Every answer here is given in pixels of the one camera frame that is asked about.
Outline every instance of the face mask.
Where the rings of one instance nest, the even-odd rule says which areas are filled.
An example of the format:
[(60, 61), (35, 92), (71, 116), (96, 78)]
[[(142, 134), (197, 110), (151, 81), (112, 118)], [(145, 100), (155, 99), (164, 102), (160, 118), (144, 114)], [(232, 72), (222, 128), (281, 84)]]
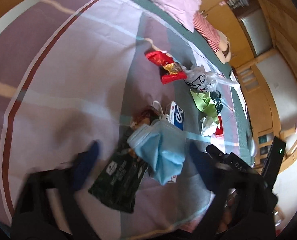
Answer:
[(165, 120), (158, 120), (151, 126), (142, 125), (127, 143), (138, 157), (152, 167), (153, 178), (164, 185), (182, 171), (185, 140), (184, 132), (179, 128)]

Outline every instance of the food wrapper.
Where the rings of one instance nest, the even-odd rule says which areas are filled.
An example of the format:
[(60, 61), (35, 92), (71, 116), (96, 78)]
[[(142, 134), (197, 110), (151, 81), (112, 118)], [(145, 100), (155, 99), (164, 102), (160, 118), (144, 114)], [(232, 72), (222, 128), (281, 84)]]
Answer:
[(134, 118), (133, 126), (129, 127), (120, 138), (108, 164), (88, 190), (104, 205), (115, 210), (133, 213), (135, 193), (148, 164), (130, 148), (127, 139), (142, 124), (151, 124), (155, 119), (158, 119), (158, 114), (152, 107), (145, 109)]
[(223, 132), (222, 117), (220, 114), (218, 115), (218, 120), (219, 120), (219, 124), (217, 125), (216, 131), (215, 131), (215, 136), (222, 137), (224, 135), (224, 132)]
[(174, 75), (183, 71), (181, 65), (178, 64), (177, 62), (166, 64), (163, 66), (163, 68), (168, 72), (170, 72), (171, 75)]
[(164, 66), (166, 64), (174, 63), (174, 60), (166, 55), (166, 51), (153, 51), (146, 53), (146, 58), (155, 65)]
[(183, 71), (181, 65), (166, 55), (166, 51), (153, 51), (146, 53), (146, 58), (157, 66), (163, 67), (168, 71), (162, 76), (162, 84), (167, 84), (175, 80), (186, 79), (187, 75)]

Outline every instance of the dark green package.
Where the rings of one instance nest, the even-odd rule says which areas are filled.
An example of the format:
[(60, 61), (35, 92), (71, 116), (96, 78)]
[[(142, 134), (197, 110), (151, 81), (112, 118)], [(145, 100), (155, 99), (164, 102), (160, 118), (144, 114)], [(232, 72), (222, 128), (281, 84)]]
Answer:
[(126, 130), (110, 161), (88, 190), (104, 205), (127, 213), (134, 211), (135, 193), (148, 167), (127, 143), (133, 132), (132, 128)]

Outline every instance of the paper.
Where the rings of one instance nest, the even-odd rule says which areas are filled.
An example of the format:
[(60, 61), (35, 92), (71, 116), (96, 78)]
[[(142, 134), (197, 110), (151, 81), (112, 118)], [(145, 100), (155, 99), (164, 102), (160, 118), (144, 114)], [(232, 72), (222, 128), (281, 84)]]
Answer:
[(214, 122), (219, 124), (217, 110), (215, 109), (215, 103), (211, 99), (210, 93), (194, 93), (192, 90), (190, 91), (197, 109), (207, 114), (207, 116), (211, 117)]
[[(229, 77), (231, 78), (231, 80), (233, 81), (237, 81), (233, 71), (231, 71)], [(241, 90), (241, 87), (239, 87), (238, 89), (237, 88), (234, 88), (237, 92), (237, 95), (238, 95), (238, 98), (240, 99), (240, 102), (242, 104), (242, 107), (243, 107), (243, 110), (244, 110), (244, 114), (245, 114), (245, 117), (247, 119), (247, 105), (246, 105), (246, 101), (245, 101), (245, 98), (243, 96), (243, 93), (242, 93), (242, 90)]]
[(207, 116), (204, 117), (202, 120), (202, 129), (201, 135), (202, 136), (211, 136), (216, 132), (217, 124), (214, 122), (213, 118)]

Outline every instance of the green paper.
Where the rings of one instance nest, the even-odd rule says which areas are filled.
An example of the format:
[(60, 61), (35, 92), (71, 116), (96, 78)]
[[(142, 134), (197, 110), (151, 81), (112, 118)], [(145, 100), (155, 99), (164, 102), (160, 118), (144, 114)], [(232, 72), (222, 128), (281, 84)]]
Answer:
[(197, 109), (211, 117), (216, 124), (219, 124), (215, 103), (210, 97), (210, 93), (194, 93), (192, 90), (190, 91)]

